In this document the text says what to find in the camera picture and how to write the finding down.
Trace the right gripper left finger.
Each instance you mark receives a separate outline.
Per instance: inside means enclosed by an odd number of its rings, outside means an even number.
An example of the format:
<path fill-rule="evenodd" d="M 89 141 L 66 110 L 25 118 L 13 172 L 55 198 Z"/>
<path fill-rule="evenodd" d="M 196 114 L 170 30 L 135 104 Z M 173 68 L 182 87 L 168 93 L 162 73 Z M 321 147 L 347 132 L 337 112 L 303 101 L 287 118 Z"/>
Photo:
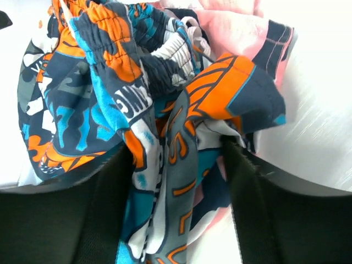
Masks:
<path fill-rule="evenodd" d="M 1 191 L 1 263 L 114 263 L 131 185 L 123 145 L 67 173 Z"/>

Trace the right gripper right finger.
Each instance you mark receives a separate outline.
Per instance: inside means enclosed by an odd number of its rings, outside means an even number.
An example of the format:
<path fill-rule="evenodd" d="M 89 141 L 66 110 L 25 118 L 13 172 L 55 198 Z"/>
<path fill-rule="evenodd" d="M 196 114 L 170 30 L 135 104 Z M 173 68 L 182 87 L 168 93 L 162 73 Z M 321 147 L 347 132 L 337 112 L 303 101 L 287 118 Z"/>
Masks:
<path fill-rule="evenodd" d="M 351 193 L 301 179 L 231 136 L 222 154 L 243 263 L 351 263 Z"/>

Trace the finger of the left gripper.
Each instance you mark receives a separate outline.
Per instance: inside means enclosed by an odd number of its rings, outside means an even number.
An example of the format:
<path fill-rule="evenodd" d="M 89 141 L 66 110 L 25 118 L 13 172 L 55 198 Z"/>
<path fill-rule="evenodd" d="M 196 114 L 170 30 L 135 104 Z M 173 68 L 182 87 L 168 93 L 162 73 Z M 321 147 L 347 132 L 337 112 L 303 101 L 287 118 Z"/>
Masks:
<path fill-rule="evenodd" d="M 0 30 L 10 27 L 11 25 L 13 25 L 13 22 L 8 14 L 4 11 L 0 11 Z"/>

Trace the blue orange patterned shorts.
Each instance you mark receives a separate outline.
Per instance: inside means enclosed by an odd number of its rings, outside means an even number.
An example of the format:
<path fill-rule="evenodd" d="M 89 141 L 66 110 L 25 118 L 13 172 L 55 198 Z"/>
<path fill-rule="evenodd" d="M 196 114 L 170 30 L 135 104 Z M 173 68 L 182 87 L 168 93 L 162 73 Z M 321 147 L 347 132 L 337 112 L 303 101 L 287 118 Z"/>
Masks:
<path fill-rule="evenodd" d="M 34 183 L 125 145 L 133 154 L 117 263 L 185 263 L 198 175 L 197 126 L 270 107 L 272 78 L 210 57 L 192 18 L 149 3 L 53 1 L 23 56 L 19 126 Z"/>

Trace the pink shark print shorts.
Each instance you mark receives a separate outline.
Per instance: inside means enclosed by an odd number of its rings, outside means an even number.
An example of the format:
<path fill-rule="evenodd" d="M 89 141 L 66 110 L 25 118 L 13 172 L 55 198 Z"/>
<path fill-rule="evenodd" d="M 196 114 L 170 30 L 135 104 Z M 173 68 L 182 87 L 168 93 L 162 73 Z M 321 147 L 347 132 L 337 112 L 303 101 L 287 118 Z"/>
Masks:
<path fill-rule="evenodd" d="M 179 19 L 191 17 L 192 34 L 203 34 L 211 58 L 225 53 L 244 56 L 256 66 L 252 76 L 263 73 L 272 78 L 276 87 L 281 86 L 295 32 L 292 27 L 264 18 L 260 1 L 159 1 L 157 6 Z M 221 135 L 241 135 L 241 144 L 256 153 L 263 130 L 259 122 L 270 116 L 274 126 L 286 123 L 285 110 L 278 109 L 279 98 L 268 84 L 261 86 L 258 95 L 251 93 L 250 97 L 271 105 L 250 119 L 241 114 L 228 121 L 205 120 L 197 126 L 199 162 L 189 244 L 197 241 L 229 211 Z"/>

